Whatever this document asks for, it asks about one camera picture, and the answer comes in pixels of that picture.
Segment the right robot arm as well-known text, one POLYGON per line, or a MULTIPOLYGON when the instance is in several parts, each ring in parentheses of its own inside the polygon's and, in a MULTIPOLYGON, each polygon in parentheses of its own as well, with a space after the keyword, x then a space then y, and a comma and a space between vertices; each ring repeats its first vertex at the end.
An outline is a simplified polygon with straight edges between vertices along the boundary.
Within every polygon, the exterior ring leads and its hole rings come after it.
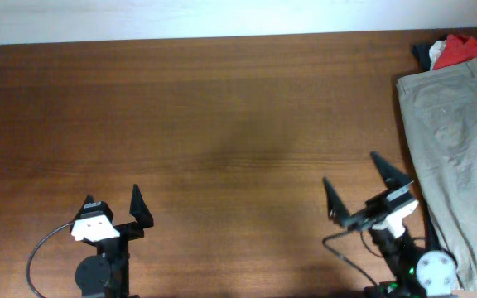
POLYGON ((364 297, 453 297, 457 261, 440 247, 436 236, 427 238, 424 248, 417 246, 403 222, 419 205, 410 191, 413 179, 376 151, 370 156, 386 190, 366 200, 365 206, 354 214, 347 210, 330 181, 323 179, 329 218, 344 231, 324 237, 322 245, 371 282, 362 290, 364 297), (375 281, 328 244, 352 233, 363 236, 365 232, 377 246, 378 256, 386 262, 393 281, 375 281))

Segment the red garment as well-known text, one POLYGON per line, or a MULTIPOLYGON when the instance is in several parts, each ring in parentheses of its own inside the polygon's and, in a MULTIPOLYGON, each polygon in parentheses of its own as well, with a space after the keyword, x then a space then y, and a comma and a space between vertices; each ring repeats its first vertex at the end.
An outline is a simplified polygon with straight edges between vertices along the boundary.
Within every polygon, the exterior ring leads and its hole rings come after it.
POLYGON ((461 64, 477 58, 476 38, 449 34, 444 41, 446 41, 446 48, 436 62, 433 70, 461 64))

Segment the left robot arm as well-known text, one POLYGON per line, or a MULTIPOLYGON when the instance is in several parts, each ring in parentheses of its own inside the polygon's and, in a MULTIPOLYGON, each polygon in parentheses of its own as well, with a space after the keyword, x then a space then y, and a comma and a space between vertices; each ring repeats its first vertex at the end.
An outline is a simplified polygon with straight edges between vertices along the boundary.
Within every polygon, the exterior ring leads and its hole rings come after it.
POLYGON ((75 241, 96 248, 75 270, 75 283, 83 297, 128 298, 130 293, 129 243, 145 236, 154 219, 138 185, 132 188, 132 222, 113 224, 113 211, 104 201, 88 195, 70 230, 75 241))

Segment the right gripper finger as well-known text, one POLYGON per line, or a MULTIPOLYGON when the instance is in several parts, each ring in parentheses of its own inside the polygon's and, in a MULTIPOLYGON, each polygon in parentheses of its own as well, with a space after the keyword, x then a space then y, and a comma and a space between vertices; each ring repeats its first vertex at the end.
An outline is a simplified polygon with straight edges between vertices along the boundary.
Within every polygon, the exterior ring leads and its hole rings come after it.
POLYGON ((329 218, 339 226, 348 226, 350 220, 349 211, 345 208, 335 188, 326 177, 323 178, 323 184, 329 218))
POLYGON ((413 179, 393 166, 376 151, 372 151, 370 156, 380 174, 384 184, 391 190, 398 190, 403 187, 409 187, 413 179))

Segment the white cloth piece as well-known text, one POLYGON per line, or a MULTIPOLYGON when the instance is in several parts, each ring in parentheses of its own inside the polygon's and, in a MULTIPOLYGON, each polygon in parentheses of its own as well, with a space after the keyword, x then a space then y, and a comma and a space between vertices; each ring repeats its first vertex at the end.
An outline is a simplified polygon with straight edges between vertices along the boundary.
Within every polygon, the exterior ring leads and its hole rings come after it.
POLYGON ((436 41, 429 49, 429 58, 430 58, 430 70, 434 69, 434 66, 441 54, 446 48, 446 41, 436 41))

